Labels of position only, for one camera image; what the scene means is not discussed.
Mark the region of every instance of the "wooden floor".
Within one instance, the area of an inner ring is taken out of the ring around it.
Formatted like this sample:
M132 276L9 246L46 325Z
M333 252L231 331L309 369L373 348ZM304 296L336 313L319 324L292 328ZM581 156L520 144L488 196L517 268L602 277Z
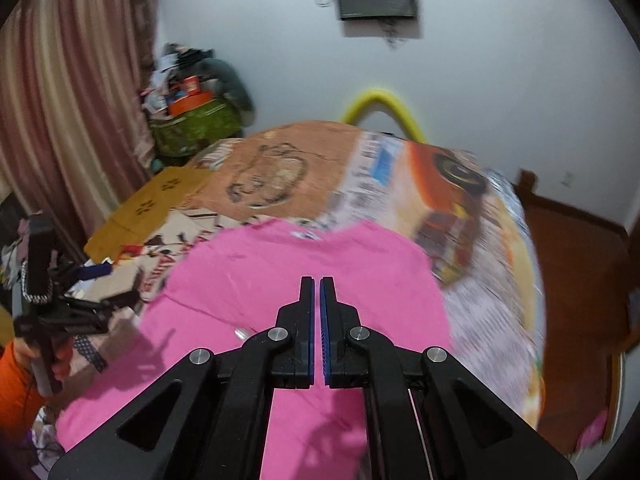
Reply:
M538 427L563 454L608 403L612 349L628 335L629 260L619 235L528 206L546 294L546 403Z

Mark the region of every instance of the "silver chain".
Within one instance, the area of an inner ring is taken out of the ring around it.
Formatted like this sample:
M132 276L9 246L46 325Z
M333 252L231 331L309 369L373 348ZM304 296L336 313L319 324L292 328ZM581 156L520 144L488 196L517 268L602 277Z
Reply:
M47 295L44 296L42 294L28 294L27 293L27 260L22 262L22 295L24 299L29 301L30 303L36 305L43 305L46 303L50 303L53 298L53 283L51 282L51 278L49 278L49 283L47 284Z

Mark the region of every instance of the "pink t-shirt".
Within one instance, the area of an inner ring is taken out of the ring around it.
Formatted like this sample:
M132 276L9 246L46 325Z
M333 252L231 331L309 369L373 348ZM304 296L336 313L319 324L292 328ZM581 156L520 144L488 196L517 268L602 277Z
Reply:
M369 221L309 233L275 219L197 245L148 306L135 343L62 413L62 446L69 450L194 348L224 352L241 345L236 329L273 326L278 309L297 300L302 276L316 287L333 276L338 300L398 346L450 348L442 295L418 246ZM266 480L351 480L366 448L362 392L324 386L318 298L316 290L316 385L274 392Z

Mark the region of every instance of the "orange sleeve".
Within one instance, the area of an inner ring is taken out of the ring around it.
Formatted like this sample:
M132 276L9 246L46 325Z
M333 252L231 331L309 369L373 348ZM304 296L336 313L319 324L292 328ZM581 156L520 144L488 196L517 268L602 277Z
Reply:
M0 430L10 442L24 437L45 402L31 374L15 361L11 341L0 358Z

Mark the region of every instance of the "bed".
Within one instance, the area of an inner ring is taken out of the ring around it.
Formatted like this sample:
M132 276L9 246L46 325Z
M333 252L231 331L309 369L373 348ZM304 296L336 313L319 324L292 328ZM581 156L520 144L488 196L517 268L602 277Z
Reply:
M145 301L153 301L163 277L193 244L245 222L283 217L332 230L369 219L430 255L457 359L536 427L543 403L544 296L522 206L500 173L480 168L466 152L323 121L222 140L188 168L162 173L152 191L137 193L89 241L94 261L121 260L112 276L77 294L98 300L114 288L139 286ZM162 193L173 194L162 202ZM151 210L155 220L145 220ZM144 250L122 258L123 244ZM144 307L123 309L109 334L78 338L65 394L51 403L61 412L61 432L82 396L105 390L102 372L126 359L142 323ZM151 367L138 390L159 374ZM74 416L77 427L82 421Z

